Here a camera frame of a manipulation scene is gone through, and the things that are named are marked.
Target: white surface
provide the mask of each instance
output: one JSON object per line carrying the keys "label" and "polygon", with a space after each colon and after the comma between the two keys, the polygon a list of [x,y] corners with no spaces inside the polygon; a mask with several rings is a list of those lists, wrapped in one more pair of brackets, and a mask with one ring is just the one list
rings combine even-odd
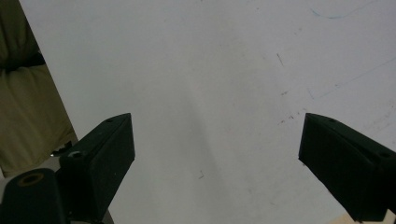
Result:
{"label": "white surface", "polygon": [[133,115],[128,223],[326,223],[304,113],[396,148],[393,0],[21,0],[78,137]]}

